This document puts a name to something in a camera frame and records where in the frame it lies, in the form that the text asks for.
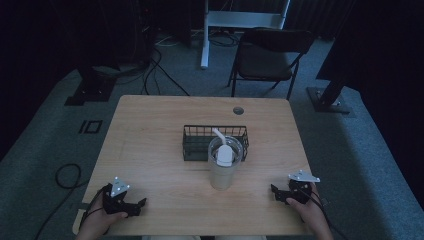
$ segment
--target black chair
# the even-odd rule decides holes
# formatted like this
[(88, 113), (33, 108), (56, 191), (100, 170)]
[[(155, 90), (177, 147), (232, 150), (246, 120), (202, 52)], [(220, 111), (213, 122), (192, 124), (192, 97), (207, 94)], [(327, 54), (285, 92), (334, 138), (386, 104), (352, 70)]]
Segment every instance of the black chair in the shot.
[[(275, 82), (274, 89), (280, 81), (291, 79), (286, 97), (289, 100), (299, 60), (313, 41), (312, 33), (304, 30), (254, 28), (246, 31), (240, 38), (227, 84), (229, 87), (233, 81), (231, 97), (234, 97), (236, 80)], [(295, 53), (297, 57), (289, 61), (287, 53)]]

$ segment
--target chair backrest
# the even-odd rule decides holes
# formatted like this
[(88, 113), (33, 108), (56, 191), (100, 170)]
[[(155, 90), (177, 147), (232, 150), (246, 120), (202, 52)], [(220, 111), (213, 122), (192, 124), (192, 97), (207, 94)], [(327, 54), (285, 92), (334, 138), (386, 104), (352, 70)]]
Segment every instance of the chair backrest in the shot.
[(240, 46), (250, 43), (273, 52), (306, 54), (313, 41), (313, 34), (305, 30), (253, 28), (241, 36)]

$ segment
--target gray carpet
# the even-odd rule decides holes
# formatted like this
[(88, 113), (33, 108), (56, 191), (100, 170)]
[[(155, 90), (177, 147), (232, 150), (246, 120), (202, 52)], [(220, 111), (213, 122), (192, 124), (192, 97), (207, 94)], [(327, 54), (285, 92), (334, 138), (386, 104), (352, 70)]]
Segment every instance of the gray carpet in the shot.
[[(192, 96), (230, 96), (226, 87), (235, 47), (211, 45), (209, 67), (200, 69), (201, 46), (191, 48), (165, 41), (157, 49), (160, 65)], [(307, 87), (325, 88), (315, 80), (331, 42), (316, 40), (302, 59), (290, 104), (314, 175), (321, 178), (320, 194), (331, 203), (329, 218), (349, 239), (423, 239), (423, 210), (412, 195), (358, 92), (341, 94), (353, 114), (315, 112)], [(123, 66), (123, 70), (134, 66)], [(102, 71), (115, 71), (100, 67)], [(69, 190), (58, 187), (55, 173), (68, 163), (81, 166), (81, 179), (90, 178), (117, 102), (122, 95), (140, 94), (142, 77), (118, 79), (108, 102), (64, 106), (81, 78), (77, 71), (60, 81), (32, 122), (0, 162), (0, 239), (33, 239), (44, 220)], [(288, 84), (241, 82), (236, 97), (285, 98)], [(184, 95), (160, 70), (147, 82), (152, 95)], [(97, 134), (80, 133), (84, 121), (102, 121)], [(77, 178), (75, 168), (60, 172), (64, 185)], [(71, 228), (85, 185), (77, 188), (53, 215), (39, 239), (73, 239)], [(140, 239), (139, 237), (107, 239)], [(313, 239), (274, 236), (268, 239)]]

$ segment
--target chair leg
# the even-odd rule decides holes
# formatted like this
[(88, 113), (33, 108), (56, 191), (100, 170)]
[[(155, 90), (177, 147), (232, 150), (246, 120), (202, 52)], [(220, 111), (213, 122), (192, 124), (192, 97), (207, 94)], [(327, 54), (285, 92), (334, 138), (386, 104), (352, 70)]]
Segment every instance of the chair leg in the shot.
[(227, 87), (230, 86), (231, 80), (233, 79), (233, 72), (234, 72), (234, 70), (231, 70), (230, 77), (229, 77), (228, 83), (227, 83)]
[(276, 82), (275, 84), (274, 84), (274, 86), (272, 86), (272, 88), (271, 89), (274, 89), (278, 84), (280, 83), (280, 81), (278, 81), (278, 82)]
[(236, 77), (233, 78), (233, 87), (231, 88), (231, 97), (234, 97), (234, 94), (236, 93)]
[(287, 101), (290, 99), (291, 91), (292, 91), (293, 86), (294, 86), (294, 81), (296, 80), (296, 75), (297, 75), (298, 69), (299, 69), (299, 62), (296, 64), (296, 66), (294, 68), (292, 80), (290, 81), (289, 91), (287, 92), (287, 97), (286, 97)]

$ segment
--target hand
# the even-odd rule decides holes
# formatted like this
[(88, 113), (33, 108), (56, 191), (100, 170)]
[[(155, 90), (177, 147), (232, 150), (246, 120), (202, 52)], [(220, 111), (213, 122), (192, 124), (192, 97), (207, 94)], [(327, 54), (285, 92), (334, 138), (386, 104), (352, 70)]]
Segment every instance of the hand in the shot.
[[(312, 192), (318, 195), (315, 184), (311, 183), (311, 186)], [(319, 199), (315, 194), (312, 194), (312, 198), (319, 203)], [(306, 204), (301, 204), (293, 198), (287, 198), (287, 202), (300, 214), (318, 240), (333, 239), (324, 213), (312, 200), (309, 200)]]
[(87, 213), (87, 218), (83, 222), (76, 240), (97, 239), (109, 229), (110, 225), (127, 216), (128, 214), (126, 212), (107, 214), (103, 209), (103, 193), (100, 193)]

